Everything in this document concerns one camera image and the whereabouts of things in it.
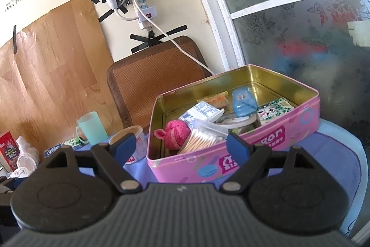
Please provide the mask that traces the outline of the green white small box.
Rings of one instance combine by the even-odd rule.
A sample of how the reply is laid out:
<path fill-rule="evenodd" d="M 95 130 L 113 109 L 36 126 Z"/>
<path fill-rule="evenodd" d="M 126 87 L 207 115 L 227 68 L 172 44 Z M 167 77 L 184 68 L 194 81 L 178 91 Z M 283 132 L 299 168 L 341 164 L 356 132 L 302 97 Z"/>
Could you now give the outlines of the green white small box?
<path fill-rule="evenodd" d="M 294 106 L 286 98 L 279 98 L 259 106 L 256 115 L 259 124 L 263 126 L 293 109 Z"/>

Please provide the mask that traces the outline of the blue plastic case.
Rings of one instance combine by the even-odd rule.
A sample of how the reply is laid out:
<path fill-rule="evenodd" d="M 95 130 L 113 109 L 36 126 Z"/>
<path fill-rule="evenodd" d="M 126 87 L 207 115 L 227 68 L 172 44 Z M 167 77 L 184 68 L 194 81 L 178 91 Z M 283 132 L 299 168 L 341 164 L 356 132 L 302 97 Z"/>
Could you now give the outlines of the blue plastic case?
<path fill-rule="evenodd" d="M 232 106 L 237 117 L 245 117 L 258 109 L 256 99 L 250 87 L 243 86 L 232 92 Z"/>

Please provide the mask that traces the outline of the cotton swab bag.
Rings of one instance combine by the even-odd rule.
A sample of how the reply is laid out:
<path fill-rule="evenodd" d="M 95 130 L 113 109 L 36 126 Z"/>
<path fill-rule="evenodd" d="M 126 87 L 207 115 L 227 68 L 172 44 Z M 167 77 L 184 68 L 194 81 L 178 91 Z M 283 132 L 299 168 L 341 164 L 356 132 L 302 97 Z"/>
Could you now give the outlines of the cotton swab bag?
<path fill-rule="evenodd" d="M 228 129 L 223 126 L 207 121 L 195 120 L 190 136 L 177 154 L 191 153 L 206 149 L 212 145 L 225 141 L 228 134 Z"/>

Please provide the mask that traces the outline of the blue white tissue packet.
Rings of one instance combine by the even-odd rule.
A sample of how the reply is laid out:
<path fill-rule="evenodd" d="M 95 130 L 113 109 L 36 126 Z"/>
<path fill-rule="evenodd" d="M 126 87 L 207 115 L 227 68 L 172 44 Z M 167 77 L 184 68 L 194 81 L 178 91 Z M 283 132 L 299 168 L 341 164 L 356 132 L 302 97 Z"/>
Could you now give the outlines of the blue white tissue packet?
<path fill-rule="evenodd" d="M 193 125 L 195 120 L 201 120 L 206 122 L 215 122 L 223 114 L 225 110 L 216 108 L 205 101 L 200 101 L 186 112 L 184 112 L 179 119 L 186 122 L 189 126 Z"/>

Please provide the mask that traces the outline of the pink yarn ball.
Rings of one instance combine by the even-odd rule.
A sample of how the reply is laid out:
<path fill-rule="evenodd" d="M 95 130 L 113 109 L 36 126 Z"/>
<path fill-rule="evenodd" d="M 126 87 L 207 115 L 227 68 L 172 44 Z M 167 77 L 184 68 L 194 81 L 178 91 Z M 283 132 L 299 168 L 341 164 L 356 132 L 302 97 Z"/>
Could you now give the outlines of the pink yarn ball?
<path fill-rule="evenodd" d="M 171 120 L 166 124 L 165 129 L 154 130 L 154 136 L 162 140 L 168 150 L 180 150 L 190 134 L 188 124 L 181 120 Z"/>

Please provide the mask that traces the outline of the mint green plastic cup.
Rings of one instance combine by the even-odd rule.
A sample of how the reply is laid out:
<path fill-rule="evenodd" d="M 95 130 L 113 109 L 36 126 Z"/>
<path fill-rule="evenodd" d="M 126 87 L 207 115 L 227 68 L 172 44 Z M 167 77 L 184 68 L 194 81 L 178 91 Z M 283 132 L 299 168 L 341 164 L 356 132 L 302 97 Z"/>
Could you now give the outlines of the mint green plastic cup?
<path fill-rule="evenodd" d="M 77 120 L 75 134 L 83 144 L 96 145 L 104 142 L 108 135 L 97 112 L 89 112 Z"/>

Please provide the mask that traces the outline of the green toothpaste box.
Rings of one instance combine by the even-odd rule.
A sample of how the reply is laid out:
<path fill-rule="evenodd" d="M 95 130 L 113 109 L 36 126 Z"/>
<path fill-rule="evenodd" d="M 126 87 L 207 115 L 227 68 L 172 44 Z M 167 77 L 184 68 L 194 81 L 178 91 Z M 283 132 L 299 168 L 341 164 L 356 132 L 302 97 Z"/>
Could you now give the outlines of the green toothpaste box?
<path fill-rule="evenodd" d="M 79 137 L 72 138 L 66 142 L 60 143 L 54 147 L 50 147 L 44 151 L 44 158 L 51 156 L 55 153 L 58 149 L 62 147 L 70 146 L 74 151 L 81 149 L 84 144 L 80 141 Z"/>

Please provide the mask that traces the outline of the pink biscuit tin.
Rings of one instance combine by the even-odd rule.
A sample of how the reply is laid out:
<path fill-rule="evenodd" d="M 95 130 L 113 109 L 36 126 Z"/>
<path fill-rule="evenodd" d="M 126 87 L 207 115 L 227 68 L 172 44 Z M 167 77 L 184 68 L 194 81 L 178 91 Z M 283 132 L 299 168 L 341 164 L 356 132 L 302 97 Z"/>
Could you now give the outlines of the pink biscuit tin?
<path fill-rule="evenodd" d="M 159 95 L 149 125 L 147 163 L 159 182 L 210 182 L 230 175 L 238 164 L 228 153 L 225 142 L 189 154 L 167 150 L 153 132 L 171 120 L 178 119 L 205 97 L 247 86 L 258 105 L 285 98 L 293 109 L 265 125 L 241 134 L 247 143 L 261 143 L 273 150 L 284 150 L 319 128 L 319 92 L 293 78 L 272 70 L 246 65 L 218 75 L 195 81 Z"/>

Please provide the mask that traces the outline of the blue patterned tablecloth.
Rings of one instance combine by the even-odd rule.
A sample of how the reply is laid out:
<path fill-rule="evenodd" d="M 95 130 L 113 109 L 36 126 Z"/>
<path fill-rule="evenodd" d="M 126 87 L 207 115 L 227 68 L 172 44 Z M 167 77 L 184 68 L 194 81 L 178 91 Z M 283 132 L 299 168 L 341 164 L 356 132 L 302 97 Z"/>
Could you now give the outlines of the blue patterned tablecloth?
<path fill-rule="evenodd" d="M 299 141 L 298 145 L 308 151 L 347 192 L 351 207 L 340 230 L 349 235 L 361 211 L 367 186 L 366 156 L 360 140 L 335 123 L 321 120 L 319 129 Z M 220 186 L 236 172 L 238 164 L 227 152 L 222 152 L 220 156 L 210 153 L 188 156 L 168 167 L 169 171 L 163 176 L 156 176 L 158 168 L 149 166 L 146 158 L 130 158 L 123 165 L 123 169 L 145 187 L 155 182 L 211 182 Z"/>

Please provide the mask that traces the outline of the red cocoa tin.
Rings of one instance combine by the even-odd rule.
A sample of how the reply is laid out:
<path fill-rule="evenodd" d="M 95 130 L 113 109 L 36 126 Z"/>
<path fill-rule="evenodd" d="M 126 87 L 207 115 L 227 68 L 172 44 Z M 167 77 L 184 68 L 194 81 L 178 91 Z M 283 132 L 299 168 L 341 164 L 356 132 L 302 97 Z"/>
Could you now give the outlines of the red cocoa tin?
<path fill-rule="evenodd" d="M 7 172 L 15 171 L 19 156 L 18 146 L 10 132 L 4 132 L 0 136 L 1 165 Z"/>

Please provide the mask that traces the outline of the white power strip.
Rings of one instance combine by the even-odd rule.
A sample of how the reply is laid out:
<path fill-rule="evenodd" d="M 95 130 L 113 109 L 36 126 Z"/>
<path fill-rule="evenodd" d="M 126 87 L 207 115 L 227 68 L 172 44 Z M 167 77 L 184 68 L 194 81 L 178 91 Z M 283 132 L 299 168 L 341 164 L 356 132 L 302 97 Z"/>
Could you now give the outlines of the white power strip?
<path fill-rule="evenodd" d="M 134 10 L 137 15 L 137 20 L 139 28 L 141 30 L 148 29 L 152 27 L 152 23 L 148 22 L 148 19 L 153 19 L 157 17 L 157 12 L 155 7 L 149 6 L 147 0 L 132 0 L 135 1 L 137 6 L 134 5 Z"/>

